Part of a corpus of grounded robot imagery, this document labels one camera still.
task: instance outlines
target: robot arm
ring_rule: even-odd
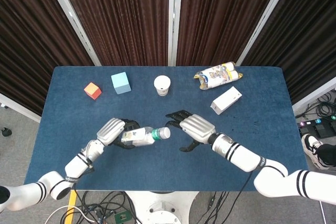
[[[266,197],[302,196],[336,205],[334,188],[336,176],[307,170],[298,170],[288,175],[287,169],[281,163],[261,157],[234,142],[225,134],[216,133],[215,126],[199,115],[178,111],[167,116],[175,120],[169,121],[168,125],[182,129],[198,144],[210,144],[214,152],[243,171],[251,172],[260,169],[254,185],[262,195]]]
[[[93,170],[92,163],[103,153],[104,147],[112,144],[128,124],[134,123],[134,121],[123,121],[116,118],[108,121],[97,132],[97,139],[91,140],[86,148],[82,149],[66,165],[65,178],[58,172],[53,171],[43,175],[38,182],[28,185],[18,187],[0,186],[0,213],[6,208],[16,211],[35,205],[42,202],[48,194],[56,200],[64,198],[87,168]]]

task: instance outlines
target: blue cube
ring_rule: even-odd
[[[131,91],[130,84],[128,83],[127,75],[125,72],[117,73],[111,76],[113,87],[117,94],[122,94]]]

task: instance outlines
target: curtain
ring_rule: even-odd
[[[169,0],[70,0],[103,65],[167,65]]]
[[[292,103],[336,76],[336,0],[280,0],[243,65],[281,67]]]
[[[0,93],[41,115],[54,67],[91,66],[57,0],[0,0]]]
[[[176,65],[236,61],[269,0],[181,0]]]

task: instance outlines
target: orange cube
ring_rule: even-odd
[[[86,86],[84,91],[89,97],[94,100],[97,99],[97,97],[101,94],[101,90],[98,88],[97,85],[92,82],[90,82],[89,85]]]

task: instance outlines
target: white paper cup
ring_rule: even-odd
[[[170,79],[168,76],[158,76],[154,80],[154,87],[158,92],[157,94],[162,97],[168,94],[169,86],[170,86]]]

